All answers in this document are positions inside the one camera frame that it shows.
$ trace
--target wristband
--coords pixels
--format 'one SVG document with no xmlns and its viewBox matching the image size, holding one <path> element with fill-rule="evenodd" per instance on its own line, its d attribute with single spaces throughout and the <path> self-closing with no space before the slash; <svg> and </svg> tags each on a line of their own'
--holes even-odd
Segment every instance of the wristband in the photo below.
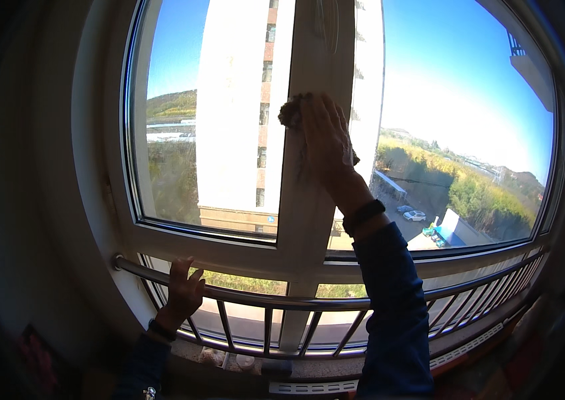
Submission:
<svg viewBox="0 0 565 400">
<path fill-rule="evenodd" d="M 345 216 L 342 219 L 342 228 L 347 235 L 353 237 L 353 232 L 360 224 L 367 222 L 378 214 L 385 212 L 386 208 L 380 200 L 375 199 L 362 207 L 360 207 L 352 215 Z"/>
<path fill-rule="evenodd" d="M 153 318 L 151 318 L 149 322 L 149 329 L 164 337 L 166 340 L 169 340 L 170 342 L 173 342 L 175 340 L 175 334 L 170 332 L 164 326 L 160 325 L 158 321 Z"/>
</svg>

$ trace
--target sleeve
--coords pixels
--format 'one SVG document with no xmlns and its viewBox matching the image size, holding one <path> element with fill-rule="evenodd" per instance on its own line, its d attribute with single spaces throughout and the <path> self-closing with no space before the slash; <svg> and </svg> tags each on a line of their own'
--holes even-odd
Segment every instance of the sleeve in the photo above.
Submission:
<svg viewBox="0 0 565 400">
<path fill-rule="evenodd" d="M 148 387 L 160 389 L 160 377 L 169 356 L 170 347 L 141 335 L 122 366 L 112 400 L 141 398 Z"/>
<path fill-rule="evenodd" d="M 432 395 L 429 316 L 406 241 L 392 222 L 353 247 L 373 309 L 357 395 Z"/>
</svg>

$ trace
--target finger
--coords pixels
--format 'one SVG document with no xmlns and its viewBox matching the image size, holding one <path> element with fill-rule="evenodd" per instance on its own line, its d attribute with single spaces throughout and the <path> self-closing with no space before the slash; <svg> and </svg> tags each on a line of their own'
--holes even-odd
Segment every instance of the finger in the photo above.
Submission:
<svg viewBox="0 0 565 400">
<path fill-rule="evenodd" d="M 193 262 L 193 259 L 189 261 L 177 258 L 172 261 L 171 269 L 169 270 L 169 277 L 173 281 L 180 281 L 187 279 L 187 272 L 189 271 L 189 266 Z"/>
<path fill-rule="evenodd" d="M 201 279 L 196 284 L 196 289 L 193 292 L 196 295 L 196 297 L 202 297 L 202 295 L 204 294 L 205 283 L 206 283 L 205 279 Z"/>
<path fill-rule="evenodd" d="M 340 123 L 338 110 L 336 110 L 335 103 L 333 100 L 331 100 L 331 97 L 329 97 L 329 95 L 326 93 L 321 93 L 320 97 L 325 103 L 326 112 L 329 113 L 329 119 L 331 120 L 331 124 L 334 126 L 334 128 L 339 128 L 340 126 L 342 126 L 342 124 Z"/>
<path fill-rule="evenodd" d="M 338 111 L 338 116 L 340 117 L 340 126 L 342 130 L 349 133 L 349 125 L 347 124 L 347 119 L 344 117 L 344 111 L 342 107 L 336 104 L 335 109 Z"/>
<path fill-rule="evenodd" d="M 314 107 L 318 127 L 326 129 L 333 128 L 331 118 L 329 117 L 329 112 L 326 110 L 325 101 L 323 100 L 322 95 L 314 96 L 311 101 L 311 105 Z"/>
<path fill-rule="evenodd" d="M 316 123 L 316 114 L 310 100 L 302 100 L 300 102 L 300 112 L 302 114 L 302 128 L 305 132 L 305 140 L 308 143 L 315 143 L 318 136 L 318 124 Z"/>
<path fill-rule="evenodd" d="M 197 269 L 196 272 L 192 273 L 191 276 L 189 277 L 189 282 L 192 284 L 198 283 L 198 281 L 202 277 L 202 274 L 204 274 L 204 269 L 202 268 Z"/>
</svg>

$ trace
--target blue sky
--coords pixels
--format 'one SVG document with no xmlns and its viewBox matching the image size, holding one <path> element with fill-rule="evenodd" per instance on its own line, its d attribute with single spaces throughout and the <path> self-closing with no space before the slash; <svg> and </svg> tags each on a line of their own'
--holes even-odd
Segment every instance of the blue sky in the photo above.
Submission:
<svg viewBox="0 0 565 400">
<path fill-rule="evenodd" d="M 208 1 L 164 0 L 147 97 L 196 87 Z M 504 27 L 473 0 L 384 0 L 383 127 L 547 178 L 553 115 L 511 66 Z"/>
</svg>

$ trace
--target parked car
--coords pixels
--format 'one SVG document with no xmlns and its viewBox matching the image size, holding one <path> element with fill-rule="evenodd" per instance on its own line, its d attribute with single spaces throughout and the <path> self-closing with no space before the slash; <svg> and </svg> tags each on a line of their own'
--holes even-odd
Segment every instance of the parked car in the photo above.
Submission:
<svg viewBox="0 0 565 400">
<path fill-rule="evenodd" d="M 413 210 L 414 208 L 412 206 L 406 204 L 396 208 L 396 212 L 409 212 Z"/>
<path fill-rule="evenodd" d="M 412 220 L 412 221 L 422 221 L 427 219 L 427 216 L 424 214 L 424 212 L 417 210 L 406 212 L 403 214 L 403 216 L 407 220 Z"/>
</svg>

